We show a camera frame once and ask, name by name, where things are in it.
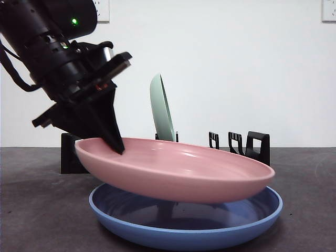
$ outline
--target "wall socket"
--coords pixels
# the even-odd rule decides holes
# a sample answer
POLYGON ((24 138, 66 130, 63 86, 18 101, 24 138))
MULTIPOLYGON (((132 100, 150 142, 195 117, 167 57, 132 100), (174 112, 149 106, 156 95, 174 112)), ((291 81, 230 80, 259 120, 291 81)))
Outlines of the wall socket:
POLYGON ((322 21, 336 22, 336 0, 322 1, 322 21))
POLYGON ((110 21, 110 1, 109 0, 93 0, 97 10, 98 22, 110 21))

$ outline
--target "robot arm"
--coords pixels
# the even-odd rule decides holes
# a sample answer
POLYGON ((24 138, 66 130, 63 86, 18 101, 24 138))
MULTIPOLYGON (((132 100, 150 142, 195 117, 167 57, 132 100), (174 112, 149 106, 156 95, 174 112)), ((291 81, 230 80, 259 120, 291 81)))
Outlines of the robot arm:
POLYGON ((92 0, 0 1, 0 32, 35 85, 21 79, 1 42, 0 61, 23 90, 43 88, 55 101, 33 120, 35 127, 52 124, 80 138, 101 137, 121 154, 124 145, 114 115, 116 85, 111 79, 130 65, 132 56, 124 52, 107 60, 106 48, 113 48, 112 42, 69 42, 92 33, 96 25, 92 0))

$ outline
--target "plate rim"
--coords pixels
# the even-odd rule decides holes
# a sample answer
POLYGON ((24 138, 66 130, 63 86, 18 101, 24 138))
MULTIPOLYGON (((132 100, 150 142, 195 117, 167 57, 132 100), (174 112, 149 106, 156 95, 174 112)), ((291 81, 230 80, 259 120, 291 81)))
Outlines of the plate rim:
POLYGON ((135 223, 131 223, 131 222, 126 222, 124 220, 112 217, 106 213, 104 213, 103 211, 101 211, 99 208, 96 207, 96 205, 93 202, 93 195, 95 194, 95 192, 102 186, 104 185, 109 185, 107 183, 103 183, 99 186, 97 186, 91 193, 89 196, 89 203, 91 208, 97 213, 102 215, 103 217, 109 219, 110 221, 116 222, 118 224, 124 225, 124 226, 128 226, 128 227, 132 227, 132 228, 136 228, 136 229, 144 229, 147 231, 156 231, 156 232, 165 232, 165 233, 183 233, 183 234, 199 234, 199 233, 206 233, 206 234, 212 234, 212 233, 224 233, 224 232, 231 232, 231 231, 236 231, 236 230, 241 230, 241 229, 246 229, 246 228, 251 228, 263 223, 266 223, 268 221, 270 221, 271 219, 274 219, 275 217, 278 217, 280 212, 282 211, 283 208, 283 201, 281 196, 271 187, 266 186, 265 188, 270 190, 272 193, 274 193, 279 201, 279 205, 277 207, 277 209, 271 213, 270 215, 268 215, 267 217, 260 219, 256 222, 252 222, 249 224, 245 224, 245 225, 241 225, 241 226, 235 226, 235 227, 225 227, 225 228, 217 228, 217 229, 198 229, 198 230, 193 230, 193 229, 169 229, 169 228, 160 228, 160 227, 150 227, 150 226, 144 226, 144 225, 139 225, 139 224, 135 224, 135 223))
MULTIPOLYGON (((75 142, 76 152, 80 151, 80 152, 85 153, 85 155, 90 156, 91 158, 93 158, 95 160, 104 161, 104 162, 107 162, 109 164, 114 164, 114 165, 117 164, 117 165, 120 165, 120 166, 127 167, 128 169, 133 169, 133 170, 138 171, 138 172, 147 172, 147 173, 152 173, 152 174, 156 174, 156 175, 178 177, 178 178, 183 178, 183 179, 188 179, 188 180, 201 180, 201 181, 213 181, 213 182, 225 182, 225 183, 232 183, 232 182, 240 182, 240 183, 244 183, 244 182, 257 182, 257 181, 269 180, 269 179, 272 179, 275 176, 275 171, 270 166, 268 166, 268 165, 266 165, 264 163, 261 163, 261 162, 259 162, 257 160, 250 159, 249 157, 238 155, 238 154, 234 154, 234 153, 230 153, 230 152, 226 152, 226 154, 227 155, 237 155, 241 159, 248 159, 250 162, 258 163, 259 165, 267 168, 267 170, 269 171, 269 173, 267 175, 259 176, 259 177, 254 177, 254 178, 240 177, 238 179, 224 180, 224 179, 221 179, 221 178, 219 179, 218 177, 205 177, 205 176, 197 176, 197 175, 184 176, 182 174, 172 173, 172 172, 168 172, 168 171, 159 171, 159 170, 154 170, 154 169, 147 169, 147 168, 143 168, 141 166, 136 166, 136 165, 131 165, 131 164, 125 164, 125 163, 120 162, 120 161, 111 160, 111 159, 108 159, 108 158, 105 158, 105 157, 94 155, 94 154, 92 154, 92 153, 84 150, 82 147, 79 146, 81 142, 93 141, 93 139, 100 139, 101 141, 103 141, 102 138, 88 138, 88 139, 77 140, 75 142)), ((181 142, 177 143, 177 142, 172 142, 172 141, 153 140, 153 139, 146 139, 146 138, 122 138, 122 139, 141 140, 141 141, 142 140, 144 140, 144 141, 159 141, 159 142, 164 142, 165 144, 177 144, 177 145, 191 146, 191 147, 197 147, 197 148, 205 148, 205 149, 213 151, 213 152, 215 152, 215 151, 219 151, 221 153, 223 152, 222 150, 210 149, 210 148, 207 148, 207 147, 204 147, 204 146, 187 144, 187 143, 181 143, 181 142)))

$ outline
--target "dish rack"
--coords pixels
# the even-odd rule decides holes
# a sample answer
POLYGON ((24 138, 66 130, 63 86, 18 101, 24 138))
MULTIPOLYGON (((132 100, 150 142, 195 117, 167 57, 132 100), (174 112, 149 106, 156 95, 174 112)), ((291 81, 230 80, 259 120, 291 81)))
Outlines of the dish rack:
MULTIPOLYGON (((178 132, 176 131, 176 141, 179 142, 178 132)), ((80 163, 75 152, 75 141, 80 138, 70 133, 63 133, 61 135, 61 174, 80 174, 89 173, 84 166, 80 163)), ((213 132, 209 132, 209 145, 213 147, 213 141, 215 141, 215 148, 219 150, 219 135, 213 132)), ((269 147, 269 134, 263 134, 259 132, 249 131, 246 140, 246 151, 243 151, 243 140, 241 134, 234 132, 228 133, 228 141, 230 152, 240 154, 248 158, 255 159, 264 164, 270 165, 270 147, 269 147), (253 139, 261 141, 260 152, 253 147, 253 139), (232 146, 232 140, 238 142, 238 152, 232 146)))
MULTIPOLYGON (((243 151, 243 138, 241 134, 234 132, 228 133, 229 148, 231 153, 240 154, 248 158, 257 160, 261 163, 270 165, 270 146, 269 146, 269 134, 249 131, 246 139, 245 153, 243 151), (261 141, 260 151, 253 147, 253 139, 261 141), (238 142, 238 152, 232 146, 232 140, 238 142)), ((213 132, 209 132, 209 145, 213 147, 213 141, 215 141, 215 148, 219 150, 219 135, 213 132)))

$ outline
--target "gray table surface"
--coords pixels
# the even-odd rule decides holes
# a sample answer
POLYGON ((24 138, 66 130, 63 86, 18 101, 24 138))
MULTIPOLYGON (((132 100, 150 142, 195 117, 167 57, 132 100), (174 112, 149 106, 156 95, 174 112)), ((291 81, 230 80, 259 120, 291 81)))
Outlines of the gray table surface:
MULTIPOLYGON (((218 251, 336 251, 336 148, 272 148, 284 208, 260 237, 218 251)), ((159 251, 107 231, 88 203, 101 182, 59 174, 59 148, 1 148, 1 251, 159 251)))

